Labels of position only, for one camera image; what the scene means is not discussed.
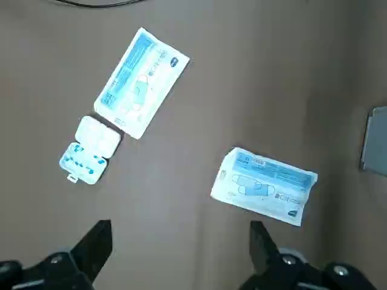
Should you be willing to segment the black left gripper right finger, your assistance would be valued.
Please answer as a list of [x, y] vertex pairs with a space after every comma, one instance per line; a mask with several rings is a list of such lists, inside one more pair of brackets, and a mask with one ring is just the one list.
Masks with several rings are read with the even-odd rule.
[[330, 262], [323, 269], [294, 250], [279, 248], [261, 221], [251, 221], [249, 253], [254, 273], [240, 289], [375, 289], [356, 267]]

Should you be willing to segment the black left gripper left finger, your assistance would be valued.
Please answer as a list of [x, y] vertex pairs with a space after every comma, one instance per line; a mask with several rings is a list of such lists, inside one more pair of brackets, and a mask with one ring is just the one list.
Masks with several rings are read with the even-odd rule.
[[72, 249], [50, 254], [33, 266], [3, 260], [1, 289], [93, 289], [111, 253], [111, 220], [102, 219]]

